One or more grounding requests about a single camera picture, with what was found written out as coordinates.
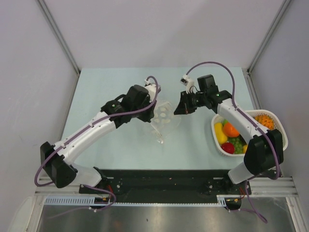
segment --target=table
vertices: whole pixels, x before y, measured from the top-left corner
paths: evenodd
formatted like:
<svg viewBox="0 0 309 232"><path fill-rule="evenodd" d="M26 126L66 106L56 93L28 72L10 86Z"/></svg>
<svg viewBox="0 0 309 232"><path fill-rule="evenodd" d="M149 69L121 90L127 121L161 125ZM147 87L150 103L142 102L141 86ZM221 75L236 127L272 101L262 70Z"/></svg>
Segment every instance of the table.
<svg viewBox="0 0 309 232"><path fill-rule="evenodd" d="M63 137L74 133L87 123L107 101L127 93L132 85L143 85L153 75L161 85L159 99L175 107L185 87L180 78L189 68L118 68L82 69L73 97ZM242 69L233 67L236 81L236 101L245 110L253 109ZM232 81L221 67L199 67L190 73L196 78L212 74L219 90L232 92ZM191 115L181 116L179 126L163 144L145 132L148 123L133 119L116 131L92 144L76 163L101 169L232 169L242 157L224 157L218 152L211 132L211 119L215 113L206 107Z"/></svg>

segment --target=metal floor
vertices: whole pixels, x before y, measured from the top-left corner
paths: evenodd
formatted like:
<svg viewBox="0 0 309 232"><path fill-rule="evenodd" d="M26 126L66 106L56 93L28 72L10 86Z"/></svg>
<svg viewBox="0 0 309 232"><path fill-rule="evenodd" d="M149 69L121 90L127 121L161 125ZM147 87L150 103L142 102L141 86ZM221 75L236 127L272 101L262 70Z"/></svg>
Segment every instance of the metal floor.
<svg viewBox="0 0 309 232"><path fill-rule="evenodd" d="M285 198L255 198L256 208L268 219L264 224L248 212L228 213L219 207L115 206L103 212L77 210L48 217L75 206L43 208L38 232L294 232ZM244 200L242 208L250 208Z"/></svg>

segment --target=light blue table surface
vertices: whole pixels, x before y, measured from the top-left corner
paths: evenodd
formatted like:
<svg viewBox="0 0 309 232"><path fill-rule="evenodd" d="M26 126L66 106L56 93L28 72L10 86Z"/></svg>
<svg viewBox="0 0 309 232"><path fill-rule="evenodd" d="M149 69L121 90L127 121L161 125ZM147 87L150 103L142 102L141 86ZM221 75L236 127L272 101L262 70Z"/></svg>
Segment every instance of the light blue table surface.
<svg viewBox="0 0 309 232"><path fill-rule="evenodd" d="M189 68L117 68L83 69L74 94L63 137L87 123L107 102L126 94L132 85L143 85L153 75L161 85L159 99L179 103L185 86L180 78ZM236 101L245 110L253 109L240 67L231 68L236 81ZM199 67L190 73L196 78L212 74L219 90L232 92L232 81L221 67ZM191 115L181 116L181 122L160 144L155 136L145 132L150 125L138 119L122 125L100 138L79 156L76 163L102 169L232 169L242 157L224 157L218 152L211 119L215 113L206 107Z"/></svg>

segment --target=white wall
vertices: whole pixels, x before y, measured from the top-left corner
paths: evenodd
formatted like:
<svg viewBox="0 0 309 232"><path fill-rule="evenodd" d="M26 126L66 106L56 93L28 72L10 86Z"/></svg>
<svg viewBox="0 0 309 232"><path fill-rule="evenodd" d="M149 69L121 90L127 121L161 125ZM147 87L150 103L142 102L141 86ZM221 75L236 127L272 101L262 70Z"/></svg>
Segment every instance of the white wall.
<svg viewBox="0 0 309 232"><path fill-rule="evenodd" d="M293 1L269 46L253 70L263 108L286 129L289 146L283 172L292 176L309 217L309 1Z"/></svg>
<svg viewBox="0 0 309 232"><path fill-rule="evenodd" d="M77 76L34 0L0 7L0 231L34 193L40 145L59 139Z"/></svg>
<svg viewBox="0 0 309 232"><path fill-rule="evenodd" d="M46 2L83 68L247 68L283 0Z"/></svg>

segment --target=white basket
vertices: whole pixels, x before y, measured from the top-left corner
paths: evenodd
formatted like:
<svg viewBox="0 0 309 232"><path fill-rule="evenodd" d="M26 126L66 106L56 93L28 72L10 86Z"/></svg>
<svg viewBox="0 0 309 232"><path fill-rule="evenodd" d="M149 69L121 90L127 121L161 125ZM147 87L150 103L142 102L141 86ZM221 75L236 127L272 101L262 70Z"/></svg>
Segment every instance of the white basket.
<svg viewBox="0 0 309 232"><path fill-rule="evenodd" d="M274 121L274 126L275 126L275 129L278 129L281 134L282 134L282 141L283 141L283 150L285 150L288 146L288 138L286 136L286 133L283 129L283 126L282 124L280 123L279 119L277 118L277 116L275 116L272 112L268 111L268 110L247 110L246 111L250 116L252 116L253 118L255 116L258 116L258 115L268 115L269 117L272 118L272 120ZM212 121L211 121L211 130L212 130L212 134L213 134L213 138L214 138L214 142L216 143L217 145L217 148L219 150L219 152L224 155L224 156L230 156L230 157L239 157L239 156L244 156L245 154L229 154L225 151L222 150L222 148L220 147L220 144L218 143L218 140L217 140L217 137L216 137L216 133L214 131L214 125L217 123L217 122L223 122L224 118L221 117L220 115L215 115L213 118L212 118Z"/></svg>

